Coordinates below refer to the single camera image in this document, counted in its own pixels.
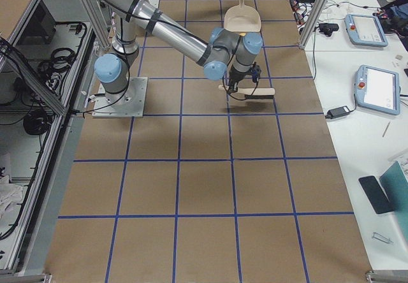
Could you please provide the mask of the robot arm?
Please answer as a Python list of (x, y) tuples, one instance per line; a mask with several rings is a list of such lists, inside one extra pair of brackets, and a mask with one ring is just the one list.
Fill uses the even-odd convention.
[(203, 41), (152, 6), (149, 0), (102, 1), (119, 17), (112, 42), (117, 52), (132, 54), (137, 50), (135, 27), (141, 27), (203, 67), (205, 78), (217, 81), (228, 77), (228, 83), (223, 84), (227, 94), (240, 93), (244, 99), (268, 99), (275, 94), (273, 88), (238, 86), (246, 76), (259, 83), (261, 70), (255, 58), (263, 45), (260, 33), (241, 35), (216, 27), (209, 41)]

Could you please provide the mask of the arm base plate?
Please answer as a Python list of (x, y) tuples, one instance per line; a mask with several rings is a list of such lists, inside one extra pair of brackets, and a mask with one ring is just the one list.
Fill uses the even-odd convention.
[(147, 85), (147, 77), (131, 77), (125, 96), (116, 104), (111, 106), (110, 100), (113, 103), (116, 98), (112, 98), (110, 94), (108, 97), (96, 98), (92, 116), (95, 118), (143, 117)]

